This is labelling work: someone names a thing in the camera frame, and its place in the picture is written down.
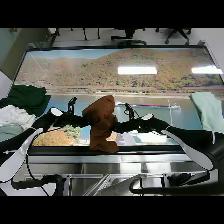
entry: landscape print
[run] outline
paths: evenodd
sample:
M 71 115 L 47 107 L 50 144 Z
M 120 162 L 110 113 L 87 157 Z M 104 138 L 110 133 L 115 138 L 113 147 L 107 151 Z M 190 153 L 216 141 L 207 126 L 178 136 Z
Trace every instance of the landscape print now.
M 82 115 L 88 105 L 104 95 L 113 95 L 115 102 L 165 107 L 135 107 L 139 116 L 148 113 L 175 127 L 202 129 L 200 116 L 189 98 L 196 91 L 212 92 L 224 98 L 223 82 L 218 74 L 192 74 L 191 69 L 214 65 L 203 48 L 133 48 L 52 50 L 28 52 L 15 84 L 45 87 L 51 107 L 67 111 L 67 103 L 76 96 L 75 114 Z M 155 66 L 155 75 L 119 75 L 119 66 Z M 128 120 L 124 107 L 116 106 L 118 121 Z M 171 139 L 143 136 L 138 133 L 112 133 L 108 140 L 118 145 L 177 144 Z M 125 139 L 134 139 L 132 143 Z M 90 126 L 63 129 L 40 135 L 36 146 L 89 145 Z

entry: floor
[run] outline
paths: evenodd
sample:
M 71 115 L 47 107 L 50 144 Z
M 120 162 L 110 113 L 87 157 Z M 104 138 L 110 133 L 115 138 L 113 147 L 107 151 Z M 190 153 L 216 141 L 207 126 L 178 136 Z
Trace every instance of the floor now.
M 54 42 L 54 47 L 67 46 L 91 46 L 91 45 L 106 45 L 110 44 L 110 37 L 125 36 L 122 30 L 113 28 L 100 28 L 100 40 L 97 37 L 97 28 L 86 28 L 86 36 L 88 41 L 84 40 L 82 28 L 60 28 L 60 36 L 57 36 Z M 146 41 L 147 44 L 164 44 L 170 30 L 161 28 L 158 33 L 155 28 L 146 28 L 145 31 L 137 30 L 133 39 Z M 224 71 L 224 28 L 192 28 L 192 33 L 189 35 L 190 44 L 198 44 L 200 40 L 205 40 L 211 48 L 219 67 Z M 169 44 L 182 45 L 185 44 L 185 39 L 178 33 L 174 34 L 170 39 Z

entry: brown garment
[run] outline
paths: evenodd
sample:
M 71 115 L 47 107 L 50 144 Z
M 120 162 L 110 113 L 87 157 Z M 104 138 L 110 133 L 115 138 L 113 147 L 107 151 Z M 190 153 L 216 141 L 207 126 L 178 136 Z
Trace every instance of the brown garment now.
M 111 127 L 117 122 L 116 116 L 112 114 L 114 107 L 114 97 L 109 95 L 100 98 L 83 110 L 82 115 L 91 122 L 91 150 L 105 152 L 117 152 L 119 150 L 116 142 L 106 140 L 112 133 Z

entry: office chair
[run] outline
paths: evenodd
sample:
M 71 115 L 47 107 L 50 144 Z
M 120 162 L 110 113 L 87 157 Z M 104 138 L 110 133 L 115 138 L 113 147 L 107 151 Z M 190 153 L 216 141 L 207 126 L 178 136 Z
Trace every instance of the office chair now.
M 86 28 L 82 28 L 83 29 L 83 32 L 84 32 L 84 36 L 85 36 L 85 40 L 87 40 L 87 37 L 86 37 Z M 100 28 L 97 28 L 98 30 L 98 32 L 97 32 L 97 34 L 98 34 L 98 39 L 100 39 Z
M 185 43 L 186 45 L 189 45 L 189 38 L 188 36 L 184 33 L 183 30 L 188 30 L 187 34 L 191 34 L 191 29 L 192 28 L 170 28 L 170 29 L 173 29 L 172 32 L 169 34 L 169 36 L 166 38 L 166 41 L 165 41 L 165 44 L 168 44 L 169 43 L 169 39 L 170 37 L 176 33 L 176 32 L 179 32 L 185 39 L 187 39 L 187 42 Z
M 143 29 L 143 31 L 145 31 L 145 28 L 114 28 L 114 29 L 116 29 L 116 30 L 124 30 L 126 36 L 125 37 L 111 36 L 111 40 L 115 40 L 115 39 L 132 39 L 136 30 Z

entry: folded cloth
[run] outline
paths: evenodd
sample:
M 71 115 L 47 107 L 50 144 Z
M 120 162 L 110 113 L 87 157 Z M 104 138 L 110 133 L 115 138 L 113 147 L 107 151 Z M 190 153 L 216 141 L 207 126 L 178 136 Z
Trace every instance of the folded cloth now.
M 0 109 L 0 126 L 9 124 L 21 125 L 24 129 L 32 126 L 34 115 L 29 115 L 24 109 L 8 105 Z
M 44 113 L 50 98 L 51 96 L 46 95 L 44 87 L 13 85 L 8 97 L 0 100 L 0 107 L 13 105 L 39 117 Z
M 23 132 L 23 128 L 18 125 L 0 126 L 0 142 L 13 138 Z
M 224 118 L 222 102 L 210 92 L 192 93 L 192 100 L 201 112 L 201 122 L 204 130 L 224 133 Z
M 113 96 L 104 96 L 83 110 L 82 115 L 91 123 L 90 149 L 105 152 L 117 152 L 117 143 L 107 141 L 112 131 L 111 127 L 117 122 L 114 112 L 115 102 Z

